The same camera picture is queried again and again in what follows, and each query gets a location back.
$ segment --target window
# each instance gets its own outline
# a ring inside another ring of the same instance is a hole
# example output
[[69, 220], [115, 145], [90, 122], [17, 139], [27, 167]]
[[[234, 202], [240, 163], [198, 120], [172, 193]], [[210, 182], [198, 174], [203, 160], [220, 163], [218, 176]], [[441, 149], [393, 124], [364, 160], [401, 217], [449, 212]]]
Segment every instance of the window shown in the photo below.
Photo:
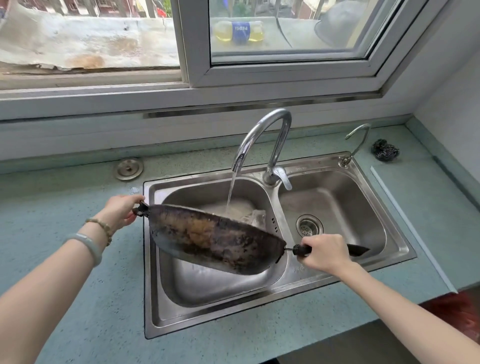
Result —
[[0, 0], [2, 118], [378, 93], [446, 3]]

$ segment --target chrome faucet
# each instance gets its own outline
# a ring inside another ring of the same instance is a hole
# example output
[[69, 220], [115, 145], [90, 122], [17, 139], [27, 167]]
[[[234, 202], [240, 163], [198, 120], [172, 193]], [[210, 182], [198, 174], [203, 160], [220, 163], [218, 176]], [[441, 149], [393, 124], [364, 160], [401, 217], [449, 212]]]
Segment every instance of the chrome faucet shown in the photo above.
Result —
[[348, 157], [342, 158], [340, 161], [340, 165], [342, 167], [348, 166], [348, 164], [352, 161], [353, 156], [360, 150], [360, 148], [365, 144], [365, 141], [368, 138], [368, 133], [370, 131], [370, 124], [363, 124], [360, 125], [358, 128], [353, 129], [346, 137], [345, 140], [349, 139], [353, 134], [355, 134], [358, 130], [365, 129], [365, 135], [363, 136], [363, 140], [361, 141], [360, 145], [352, 152]]
[[253, 127], [252, 130], [250, 130], [243, 142], [240, 144], [237, 155], [235, 156], [235, 160], [233, 161], [232, 171], [236, 173], [240, 172], [245, 157], [247, 156], [247, 153], [252, 147], [253, 143], [255, 143], [265, 129], [280, 119], [282, 119], [282, 128], [280, 129], [280, 134], [276, 140], [275, 148], [272, 156], [270, 157], [270, 161], [268, 162], [267, 170], [264, 173], [263, 180], [269, 185], [273, 185], [278, 180], [281, 180], [285, 188], [287, 190], [291, 190], [292, 184], [288, 180], [285, 169], [275, 165], [292, 124], [292, 114], [290, 111], [285, 109], [276, 109], [268, 113]]

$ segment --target wok handle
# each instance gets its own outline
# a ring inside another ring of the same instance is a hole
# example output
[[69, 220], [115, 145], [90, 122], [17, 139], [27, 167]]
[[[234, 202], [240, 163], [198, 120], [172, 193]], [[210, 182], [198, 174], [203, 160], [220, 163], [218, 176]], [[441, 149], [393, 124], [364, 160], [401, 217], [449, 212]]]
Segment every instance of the wok handle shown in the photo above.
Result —
[[137, 216], [140, 216], [140, 217], [148, 217], [148, 205], [141, 201], [140, 204], [138, 205], [138, 207], [134, 207], [132, 209], [132, 212], [137, 215]]
[[[350, 254], [351, 256], [360, 256], [370, 250], [369, 248], [366, 248], [360, 245], [347, 244], [347, 247], [348, 247], [348, 254]], [[302, 245], [296, 244], [292, 249], [293, 255], [299, 255], [299, 256], [306, 256], [311, 252], [312, 252], [312, 247], [309, 245], [303, 245], [303, 244]]]

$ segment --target window pane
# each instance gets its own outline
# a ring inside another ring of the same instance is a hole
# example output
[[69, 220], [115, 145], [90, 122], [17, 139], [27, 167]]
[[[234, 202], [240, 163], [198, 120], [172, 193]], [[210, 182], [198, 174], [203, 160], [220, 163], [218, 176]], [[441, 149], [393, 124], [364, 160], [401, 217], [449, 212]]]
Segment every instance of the window pane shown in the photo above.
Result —
[[3, 73], [179, 69], [170, 0], [8, 1], [0, 0]]
[[209, 0], [212, 63], [361, 59], [400, 0]]

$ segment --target sink basin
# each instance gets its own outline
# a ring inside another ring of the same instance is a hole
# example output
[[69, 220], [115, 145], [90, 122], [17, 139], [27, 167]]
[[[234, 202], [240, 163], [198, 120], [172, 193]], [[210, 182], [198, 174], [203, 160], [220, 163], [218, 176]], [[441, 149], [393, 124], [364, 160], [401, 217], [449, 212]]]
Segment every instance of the sink basin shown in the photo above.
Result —
[[[244, 167], [232, 193], [233, 218], [253, 209], [265, 210], [265, 229], [287, 242], [317, 233], [342, 234], [350, 244], [370, 251], [353, 258], [366, 270], [379, 269], [416, 257], [399, 232], [355, 160], [346, 167], [347, 153], [278, 163], [293, 189], [265, 185], [265, 166]], [[148, 204], [174, 204], [223, 215], [231, 171], [145, 182]], [[265, 272], [240, 276], [175, 259], [160, 251], [144, 220], [145, 336], [153, 338], [182, 328], [321, 287], [337, 281], [301, 265], [291, 252]]]

